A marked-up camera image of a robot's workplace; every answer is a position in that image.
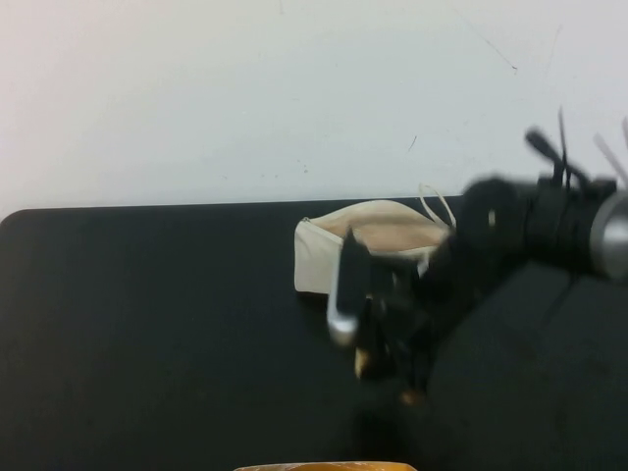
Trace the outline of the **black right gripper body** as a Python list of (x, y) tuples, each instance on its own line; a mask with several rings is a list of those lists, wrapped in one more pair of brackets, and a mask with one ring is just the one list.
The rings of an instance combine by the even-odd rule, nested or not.
[(369, 269), (388, 354), (400, 343), (431, 352), (491, 293), (491, 232), (458, 231), (419, 262), (371, 255)]

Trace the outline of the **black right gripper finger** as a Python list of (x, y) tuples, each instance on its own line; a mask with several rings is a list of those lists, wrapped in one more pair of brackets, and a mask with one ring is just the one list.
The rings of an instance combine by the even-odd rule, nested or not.
[(400, 343), (396, 355), (397, 366), (404, 382), (411, 389), (424, 393), (430, 378), (430, 352)]
[(389, 354), (371, 299), (366, 301), (359, 317), (354, 373), (361, 381), (379, 381), (389, 373)]

